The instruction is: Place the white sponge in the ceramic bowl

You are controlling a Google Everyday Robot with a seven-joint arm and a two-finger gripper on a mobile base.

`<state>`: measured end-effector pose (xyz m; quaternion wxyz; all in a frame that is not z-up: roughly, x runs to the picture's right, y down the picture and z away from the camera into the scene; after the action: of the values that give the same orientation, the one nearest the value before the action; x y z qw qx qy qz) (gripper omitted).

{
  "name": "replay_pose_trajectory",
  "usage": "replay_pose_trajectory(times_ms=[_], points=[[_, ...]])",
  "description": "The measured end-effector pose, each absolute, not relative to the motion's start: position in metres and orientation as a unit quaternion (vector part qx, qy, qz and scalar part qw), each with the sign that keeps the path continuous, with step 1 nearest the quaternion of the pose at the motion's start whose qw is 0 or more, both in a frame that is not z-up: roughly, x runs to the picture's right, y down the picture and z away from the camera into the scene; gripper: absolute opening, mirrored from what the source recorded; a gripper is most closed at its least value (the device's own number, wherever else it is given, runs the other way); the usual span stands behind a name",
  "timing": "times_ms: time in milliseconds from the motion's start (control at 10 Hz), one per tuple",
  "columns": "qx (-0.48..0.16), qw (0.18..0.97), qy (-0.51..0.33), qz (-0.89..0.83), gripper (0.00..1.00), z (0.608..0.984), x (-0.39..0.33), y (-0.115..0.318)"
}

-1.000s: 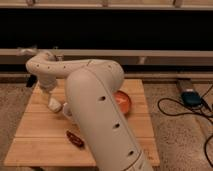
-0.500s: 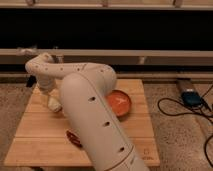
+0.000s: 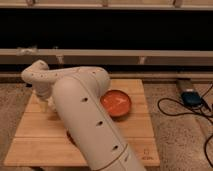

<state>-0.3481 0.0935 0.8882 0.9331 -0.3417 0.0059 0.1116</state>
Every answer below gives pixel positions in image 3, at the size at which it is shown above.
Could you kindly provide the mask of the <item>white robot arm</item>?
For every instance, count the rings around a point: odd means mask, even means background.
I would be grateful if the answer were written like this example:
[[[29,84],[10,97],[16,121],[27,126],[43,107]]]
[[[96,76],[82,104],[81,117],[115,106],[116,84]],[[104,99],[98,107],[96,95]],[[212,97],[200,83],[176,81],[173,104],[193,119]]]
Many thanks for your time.
[[[100,103],[110,86],[101,67],[51,70],[38,60],[21,73],[37,97],[51,97],[65,128],[92,171],[146,171]]]

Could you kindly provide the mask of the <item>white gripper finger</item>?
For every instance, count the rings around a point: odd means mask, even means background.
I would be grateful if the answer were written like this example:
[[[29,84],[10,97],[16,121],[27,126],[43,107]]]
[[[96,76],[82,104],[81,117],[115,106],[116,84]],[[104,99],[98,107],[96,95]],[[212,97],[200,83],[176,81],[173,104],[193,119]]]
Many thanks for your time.
[[[40,101],[40,108],[42,112],[46,112],[47,111],[47,101]]]

